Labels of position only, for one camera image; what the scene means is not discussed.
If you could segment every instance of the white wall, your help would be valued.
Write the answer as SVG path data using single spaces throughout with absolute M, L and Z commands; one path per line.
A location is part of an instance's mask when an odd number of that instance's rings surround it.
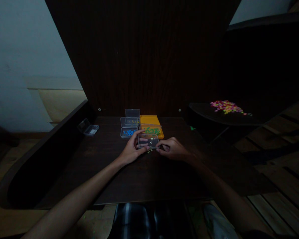
M 291 0 L 242 0 L 230 25 L 254 18 L 287 13 L 290 1 Z
M 0 126 L 45 132 L 24 77 L 76 77 L 44 0 L 0 0 Z

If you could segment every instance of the hand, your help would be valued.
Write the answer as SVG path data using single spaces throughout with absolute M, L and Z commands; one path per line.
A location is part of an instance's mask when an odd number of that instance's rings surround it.
M 144 129 L 134 132 L 130 140 L 127 142 L 124 150 L 115 161 L 118 161 L 122 164 L 122 166 L 125 166 L 133 162 L 135 159 L 137 159 L 138 156 L 140 156 L 142 153 L 145 153 L 150 149 L 148 143 L 142 144 L 141 146 L 143 148 L 139 149 L 137 135 L 143 132 L 145 132 Z
M 156 147 L 160 145 L 163 146 L 164 150 L 157 148 L 156 151 L 169 159 L 185 161 L 190 158 L 195 158 L 195 155 L 188 152 L 175 137 L 171 137 L 168 140 L 161 140 L 157 143 Z

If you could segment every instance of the orange box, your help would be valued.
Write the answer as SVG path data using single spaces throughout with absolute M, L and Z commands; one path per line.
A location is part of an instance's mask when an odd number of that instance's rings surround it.
M 140 116 L 140 129 L 142 128 L 142 124 L 148 124 L 144 129 L 145 130 L 159 130 L 159 134 L 157 135 L 159 139 L 164 138 L 162 126 L 157 118 L 157 116 Z

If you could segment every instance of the plastic case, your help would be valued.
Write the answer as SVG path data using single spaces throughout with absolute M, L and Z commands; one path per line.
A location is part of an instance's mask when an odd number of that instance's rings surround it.
M 128 130 L 136 130 L 137 131 L 137 127 L 123 127 L 121 128 L 121 138 L 130 138 L 132 137 L 131 135 L 128 134 L 124 134 L 124 131 L 128 131 Z
M 141 124 L 140 129 L 145 130 L 145 134 L 156 134 L 159 139 L 164 138 L 162 126 L 158 124 Z
M 149 146 L 151 149 L 156 149 L 160 147 L 156 147 L 156 144 L 159 142 L 158 136 L 156 134 L 139 134 L 138 142 L 139 148 Z
M 121 118 L 121 138 L 130 138 L 131 135 L 124 134 L 124 131 L 138 130 L 140 125 L 140 113 L 139 109 L 125 109 L 125 117 Z
M 94 136 L 99 130 L 99 126 L 95 124 L 90 124 L 88 119 L 84 119 L 78 126 L 78 130 L 86 136 Z
M 138 127 L 140 125 L 139 109 L 125 109 L 125 117 L 121 118 L 122 127 Z

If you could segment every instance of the green beads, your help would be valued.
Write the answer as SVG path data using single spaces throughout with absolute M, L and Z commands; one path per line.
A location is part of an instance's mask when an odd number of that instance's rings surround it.
M 147 134 L 160 134 L 160 130 L 158 128 L 150 128 L 148 127 L 146 130 L 145 130 L 145 133 Z

